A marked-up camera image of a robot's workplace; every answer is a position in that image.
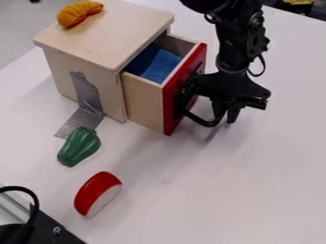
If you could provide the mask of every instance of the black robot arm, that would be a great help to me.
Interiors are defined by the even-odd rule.
[[[265,110],[270,91],[257,85],[248,76],[258,77],[265,72],[262,56],[270,40],[265,36],[264,17],[260,0],[181,0],[188,8],[205,14],[216,26],[220,42],[216,58],[217,73],[195,74],[176,96],[175,118],[183,115],[205,126],[216,126],[225,114],[233,124],[241,109],[252,107]],[[263,72],[253,74],[249,67],[259,58]],[[206,121],[187,110],[196,95],[212,100],[214,119]]]

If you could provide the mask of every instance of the toy bell pepper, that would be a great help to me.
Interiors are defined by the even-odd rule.
[[[68,136],[57,157],[63,165],[74,167],[96,153],[100,147],[101,141],[96,131],[79,127]]]

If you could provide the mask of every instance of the toy cheese wheel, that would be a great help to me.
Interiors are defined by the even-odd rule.
[[[93,218],[120,193],[121,188],[121,181],[113,174],[97,173],[79,190],[74,208],[80,214]]]

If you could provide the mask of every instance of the yellow toy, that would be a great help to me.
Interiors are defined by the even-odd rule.
[[[60,26],[70,27],[82,22],[87,16],[99,13],[104,5],[98,2],[73,2],[62,9],[57,20]]]

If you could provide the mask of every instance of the black cable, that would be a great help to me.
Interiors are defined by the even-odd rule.
[[[24,187],[17,187],[17,186],[9,186],[9,187],[3,187],[0,188],[0,193],[5,193],[5,192],[22,192],[22,193],[26,193],[28,194],[34,204],[33,204],[33,208],[31,210],[31,214],[30,214],[30,219],[28,220],[28,222],[22,226],[22,228],[17,231],[16,235],[14,237],[12,237],[9,241],[8,244],[21,244],[21,243],[26,243],[26,241],[29,238],[29,235],[31,234],[31,232],[33,231],[33,225],[36,221],[36,217],[39,213],[40,210],[40,204],[37,198],[37,195],[32,192],[31,190],[24,188]]]
[[[259,76],[263,75],[264,72],[266,71],[266,62],[265,62],[265,59],[264,59],[263,55],[260,54],[258,56],[258,58],[259,58],[262,66],[263,66],[263,70],[260,73],[253,73],[250,69],[248,69],[248,73],[253,77],[259,77]]]

